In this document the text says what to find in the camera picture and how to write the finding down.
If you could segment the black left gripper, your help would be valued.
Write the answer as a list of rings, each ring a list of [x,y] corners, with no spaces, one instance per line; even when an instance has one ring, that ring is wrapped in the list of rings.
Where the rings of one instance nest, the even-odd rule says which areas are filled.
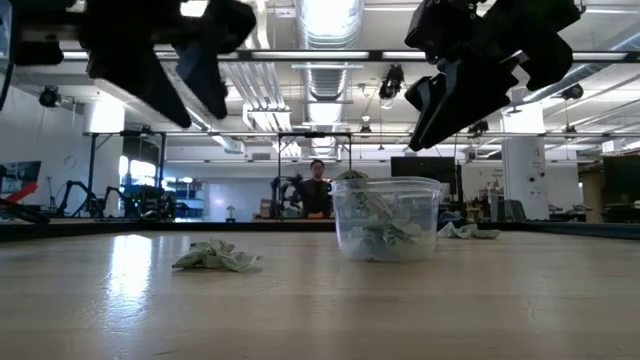
[[[146,103],[181,128],[192,124],[180,96],[151,48],[174,39],[176,72],[216,119],[228,115],[228,89],[218,55],[229,53],[225,32],[193,33],[187,0],[13,0],[13,62],[58,65],[61,43],[89,54],[87,73]]]

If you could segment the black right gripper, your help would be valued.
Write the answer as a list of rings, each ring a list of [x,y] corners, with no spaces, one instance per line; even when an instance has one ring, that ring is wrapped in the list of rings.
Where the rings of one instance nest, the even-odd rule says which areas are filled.
[[[527,57],[520,66],[529,90],[559,82],[573,63],[573,50],[559,32],[580,17],[574,0],[496,0],[474,30],[479,63],[446,62],[442,72],[405,92],[419,111],[409,148],[429,149],[508,105],[507,91],[518,84],[511,58],[517,51]]]

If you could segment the black monitor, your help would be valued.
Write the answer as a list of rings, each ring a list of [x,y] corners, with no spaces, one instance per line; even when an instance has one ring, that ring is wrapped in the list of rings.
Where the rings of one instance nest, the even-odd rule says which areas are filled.
[[[392,157],[391,175],[436,180],[453,202],[463,200],[462,170],[454,157]]]

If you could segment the clear plastic container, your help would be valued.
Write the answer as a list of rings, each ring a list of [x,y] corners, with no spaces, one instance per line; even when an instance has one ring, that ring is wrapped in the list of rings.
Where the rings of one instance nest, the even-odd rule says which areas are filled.
[[[389,220],[377,216],[362,216],[354,210],[346,210],[340,203],[344,187],[335,180],[332,199],[338,247],[342,255],[352,260],[376,262],[413,262],[429,258],[437,243],[438,211],[441,184],[422,177],[368,178],[368,189],[379,194],[392,211]],[[354,227],[369,223],[403,222],[419,225],[424,242],[418,245],[401,245],[395,250],[371,250],[349,240]]]

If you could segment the blue shelving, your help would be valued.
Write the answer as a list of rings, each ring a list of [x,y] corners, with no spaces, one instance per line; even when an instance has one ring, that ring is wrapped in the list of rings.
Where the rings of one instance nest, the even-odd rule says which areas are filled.
[[[149,176],[124,177],[119,190],[123,194],[119,209],[127,218],[188,220],[203,217],[202,186],[188,179],[163,178],[157,185],[155,178]]]

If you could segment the grey chair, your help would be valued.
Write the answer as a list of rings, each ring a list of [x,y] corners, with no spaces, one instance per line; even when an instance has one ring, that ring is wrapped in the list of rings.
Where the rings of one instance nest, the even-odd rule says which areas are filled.
[[[492,222],[524,222],[526,215],[518,200],[498,200],[490,205]]]

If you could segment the person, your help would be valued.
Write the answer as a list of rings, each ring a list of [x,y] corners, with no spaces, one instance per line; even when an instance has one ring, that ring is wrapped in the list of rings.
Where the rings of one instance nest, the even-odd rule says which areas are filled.
[[[311,177],[303,180],[297,187],[302,200],[302,217],[310,213],[324,213],[331,216],[332,199],[329,194],[330,183],[324,180],[325,164],[314,160],[310,164]]]

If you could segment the brown cabinet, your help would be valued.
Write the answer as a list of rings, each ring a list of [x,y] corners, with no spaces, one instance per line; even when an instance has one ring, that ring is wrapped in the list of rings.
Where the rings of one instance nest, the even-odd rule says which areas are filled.
[[[591,211],[586,213],[586,222],[602,224],[604,174],[596,171],[583,172],[580,178],[584,205],[591,208]]]

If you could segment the red bar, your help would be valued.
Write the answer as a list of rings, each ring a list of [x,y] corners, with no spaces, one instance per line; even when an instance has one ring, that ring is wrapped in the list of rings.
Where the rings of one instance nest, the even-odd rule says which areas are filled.
[[[37,182],[31,183],[23,187],[21,190],[10,194],[8,197],[6,197],[6,200],[10,202],[18,203],[19,201],[23,200],[25,197],[35,193],[38,190],[38,187],[39,187],[39,184]]]

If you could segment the dark large screen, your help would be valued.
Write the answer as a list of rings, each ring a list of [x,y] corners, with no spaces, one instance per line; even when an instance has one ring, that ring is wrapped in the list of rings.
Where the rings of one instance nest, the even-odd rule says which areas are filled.
[[[603,160],[604,202],[640,200],[640,156],[613,156]]]

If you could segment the black background machine part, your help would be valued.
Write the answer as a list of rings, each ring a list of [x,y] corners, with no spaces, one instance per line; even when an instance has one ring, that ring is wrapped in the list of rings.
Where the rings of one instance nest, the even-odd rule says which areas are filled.
[[[0,213],[6,213],[31,224],[45,225],[50,223],[50,219],[40,211],[3,198],[0,198]]]

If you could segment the black background rig frame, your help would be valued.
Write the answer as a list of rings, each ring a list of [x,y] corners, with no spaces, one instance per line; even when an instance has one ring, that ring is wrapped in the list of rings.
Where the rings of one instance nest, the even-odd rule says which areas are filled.
[[[295,141],[298,137],[305,139],[324,139],[324,138],[345,138],[347,144],[342,144],[348,152],[348,169],[352,169],[352,149],[353,149],[353,133],[350,132],[322,132],[322,131],[307,131],[307,132],[277,132],[276,153],[277,153],[277,176],[271,182],[271,201],[273,203],[280,202],[281,185],[285,183],[298,183],[300,179],[297,176],[286,176],[282,174],[282,152],[284,148],[287,148],[290,143],[283,144],[284,138],[289,138],[291,141]]]
[[[106,136],[108,139],[110,139],[113,136],[134,137],[139,139],[150,137],[150,136],[160,137],[161,145],[159,149],[158,167],[157,167],[156,176],[155,176],[155,186],[157,188],[161,186],[161,181],[164,178],[167,135],[168,135],[167,132],[158,132],[158,131],[152,131],[150,128],[143,128],[142,130],[122,130],[119,132],[84,132],[83,135],[89,136],[91,138],[88,178],[87,178],[87,184],[86,184],[89,192],[93,191],[95,159],[96,159],[96,151],[98,148],[97,139],[101,136]]]

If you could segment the silver ventilation duct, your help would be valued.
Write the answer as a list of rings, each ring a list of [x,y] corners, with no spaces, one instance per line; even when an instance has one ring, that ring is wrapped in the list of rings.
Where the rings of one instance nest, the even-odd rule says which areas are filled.
[[[300,47],[304,50],[349,50],[356,47],[364,0],[295,0]],[[316,132],[337,132],[351,70],[347,63],[308,63],[303,70],[305,121]]]

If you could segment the black metal table frame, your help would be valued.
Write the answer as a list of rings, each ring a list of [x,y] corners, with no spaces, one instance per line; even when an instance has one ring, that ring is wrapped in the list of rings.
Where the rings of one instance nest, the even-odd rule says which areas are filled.
[[[481,223],[481,230],[549,233],[640,241],[639,224],[576,222]],[[258,221],[247,223],[61,222],[45,225],[0,223],[0,242],[136,232],[333,232],[331,221]]]

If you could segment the dark wall screen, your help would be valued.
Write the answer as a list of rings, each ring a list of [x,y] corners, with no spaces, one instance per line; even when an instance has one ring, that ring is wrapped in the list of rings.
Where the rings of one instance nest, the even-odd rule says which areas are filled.
[[[35,192],[40,183],[40,161],[0,163],[0,194],[11,195],[20,191]]]

